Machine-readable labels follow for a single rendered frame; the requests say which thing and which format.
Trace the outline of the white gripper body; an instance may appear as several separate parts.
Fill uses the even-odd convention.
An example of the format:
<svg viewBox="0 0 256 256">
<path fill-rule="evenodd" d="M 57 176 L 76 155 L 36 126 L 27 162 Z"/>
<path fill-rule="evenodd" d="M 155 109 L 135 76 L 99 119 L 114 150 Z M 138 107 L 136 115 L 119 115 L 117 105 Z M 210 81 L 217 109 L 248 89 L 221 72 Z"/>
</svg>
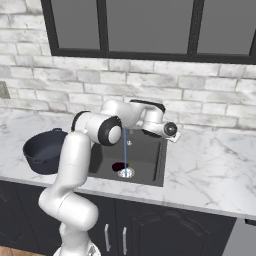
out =
<svg viewBox="0 0 256 256">
<path fill-rule="evenodd" d="M 180 136 L 181 136 L 181 133 L 179 131 L 177 131 L 175 135 L 165 136 L 164 139 L 166 139 L 172 143 L 176 143 L 179 140 Z"/>
</svg>

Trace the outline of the black sink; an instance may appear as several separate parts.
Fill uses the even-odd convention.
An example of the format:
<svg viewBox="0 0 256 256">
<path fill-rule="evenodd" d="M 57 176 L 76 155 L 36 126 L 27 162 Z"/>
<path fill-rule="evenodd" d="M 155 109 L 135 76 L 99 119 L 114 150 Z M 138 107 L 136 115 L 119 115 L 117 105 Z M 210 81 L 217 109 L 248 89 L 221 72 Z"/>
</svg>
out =
<svg viewBox="0 0 256 256">
<path fill-rule="evenodd" d="M 130 136 L 128 132 L 129 130 L 126 130 L 127 163 L 130 164 L 128 168 L 135 171 L 135 175 L 132 178 L 121 178 L 112 170 L 115 162 L 124 162 L 123 136 L 114 146 L 92 146 L 88 175 L 94 178 L 162 187 L 167 141 L 162 137 L 147 136 L 141 130 L 133 130 Z M 127 145 L 129 137 L 132 141 L 131 146 Z"/>
</svg>

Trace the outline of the blue water stream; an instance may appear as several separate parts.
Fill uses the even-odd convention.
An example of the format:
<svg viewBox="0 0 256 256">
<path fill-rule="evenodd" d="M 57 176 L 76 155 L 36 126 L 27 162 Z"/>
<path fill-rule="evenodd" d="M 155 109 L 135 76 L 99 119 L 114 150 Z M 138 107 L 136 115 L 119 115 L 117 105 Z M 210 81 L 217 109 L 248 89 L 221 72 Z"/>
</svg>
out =
<svg viewBox="0 0 256 256">
<path fill-rule="evenodd" d="M 126 128 L 123 129 L 123 139 L 124 139 L 124 170 L 125 170 L 125 177 L 126 177 L 127 175 Z"/>
</svg>

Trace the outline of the silver sink drain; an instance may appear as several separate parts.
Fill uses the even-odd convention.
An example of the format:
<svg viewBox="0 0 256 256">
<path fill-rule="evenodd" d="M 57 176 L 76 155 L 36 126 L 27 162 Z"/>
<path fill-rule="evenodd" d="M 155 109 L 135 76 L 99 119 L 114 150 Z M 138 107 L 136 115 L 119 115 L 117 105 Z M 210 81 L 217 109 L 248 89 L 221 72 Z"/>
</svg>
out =
<svg viewBox="0 0 256 256">
<path fill-rule="evenodd" d="M 135 175 L 135 171 L 132 168 L 125 168 L 117 172 L 121 178 L 132 178 Z"/>
</svg>

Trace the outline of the dark purple eggplant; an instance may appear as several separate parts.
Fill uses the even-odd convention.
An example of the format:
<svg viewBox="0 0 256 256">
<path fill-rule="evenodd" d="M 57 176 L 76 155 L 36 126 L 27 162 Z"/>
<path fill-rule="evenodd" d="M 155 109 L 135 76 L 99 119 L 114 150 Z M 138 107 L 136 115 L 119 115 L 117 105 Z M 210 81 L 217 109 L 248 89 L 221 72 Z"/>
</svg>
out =
<svg viewBox="0 0 256 256">
<path fill-rule="evenodd" d="M 128 168 L 128 167 L 130 167 L 129 163 L 115 162 L 112 165 L 112 170 L 115 171 L 115 172 L 118 172 L 118 171 L 123 170 L 123 169 Z"/>
</svg>

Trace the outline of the dark blue pot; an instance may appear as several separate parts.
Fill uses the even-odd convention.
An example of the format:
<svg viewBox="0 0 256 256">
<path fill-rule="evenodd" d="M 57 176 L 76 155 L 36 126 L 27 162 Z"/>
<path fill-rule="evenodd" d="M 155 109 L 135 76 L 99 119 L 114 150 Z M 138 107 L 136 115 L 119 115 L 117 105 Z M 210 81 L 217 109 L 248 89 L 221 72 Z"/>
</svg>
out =
<svg viewBox="0 0 256 256">
<path fill-rule="evenodd" d="M 58 172 L 60 153 L 67 132 L 53 128 L 31 137 L 23 146 L 23 154 L 30 168 L 40 175 Z"/>
</svg>

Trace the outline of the dark cupboard door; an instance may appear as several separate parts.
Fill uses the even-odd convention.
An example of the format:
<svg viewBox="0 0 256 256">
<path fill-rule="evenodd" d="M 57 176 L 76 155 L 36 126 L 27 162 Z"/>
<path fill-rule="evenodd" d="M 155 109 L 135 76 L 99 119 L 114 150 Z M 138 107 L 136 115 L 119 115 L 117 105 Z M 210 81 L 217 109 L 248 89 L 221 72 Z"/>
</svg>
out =
<svg viewBox="0 0 256 256">
<path fill-rule="evenodd" d="M 53 256 L 60 222 L 38 206 L 43 187 L 0 181 L 0 246 Z"/>
<path fill-rule="evenodd" d="M 222 256 L 235 217 L 117 200 L 119 255 L 127 227 L 126 256 Z"/>
<path fill-rule="evenodd" d="M 114 200 L 107 197 L 88 195 L 80 193 L 80 196 L 90 200 L 98 207 L 99 217 L 95 226 L 88 231 L 92 242 L 98 247 L 101 256 L 118 256 L 117 241 L 116 241 L 116 219 Z M 109 239 L 111 249 L 106 251 L 104 227 L 109 224 Z"/>
</svg>

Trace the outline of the grey dishwasher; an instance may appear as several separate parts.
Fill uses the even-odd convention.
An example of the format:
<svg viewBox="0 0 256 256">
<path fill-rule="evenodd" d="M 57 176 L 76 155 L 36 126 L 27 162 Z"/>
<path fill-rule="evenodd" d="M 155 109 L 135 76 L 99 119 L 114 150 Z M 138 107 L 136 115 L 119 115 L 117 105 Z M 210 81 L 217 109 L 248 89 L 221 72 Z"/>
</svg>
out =
<svg viewBox="0 0 256 256">
<path fill-rule="evenodd" d="M 230 237 L 230 256 L 256 256 L 256 227 L 236 221 Z"/>
</svg>

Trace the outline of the black window frame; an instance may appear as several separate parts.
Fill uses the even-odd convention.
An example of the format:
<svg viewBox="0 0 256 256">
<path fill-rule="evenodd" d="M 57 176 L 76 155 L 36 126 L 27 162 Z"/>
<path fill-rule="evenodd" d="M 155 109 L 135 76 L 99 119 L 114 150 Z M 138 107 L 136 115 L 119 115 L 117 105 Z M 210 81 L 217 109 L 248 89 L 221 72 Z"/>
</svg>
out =
<svg viewBox="0 0 256 256">
<path fill-rule="evenodd" d="M 50 52 L 256 65 L 256 0 L 40 0 Z"/>
</svg>

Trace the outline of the grey wall outlet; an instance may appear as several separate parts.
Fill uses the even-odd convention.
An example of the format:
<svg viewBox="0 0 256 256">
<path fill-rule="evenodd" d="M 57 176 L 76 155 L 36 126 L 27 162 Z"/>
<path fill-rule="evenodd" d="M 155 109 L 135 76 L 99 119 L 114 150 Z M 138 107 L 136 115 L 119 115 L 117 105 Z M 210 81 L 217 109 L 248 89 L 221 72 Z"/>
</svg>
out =
<svg viewBox="0 0 256 256">
<path fill-rule="evenodd" d="M 10 99 L 10 94 L 4 81 L 0 81 L 0 98 Z"/>
</svg>

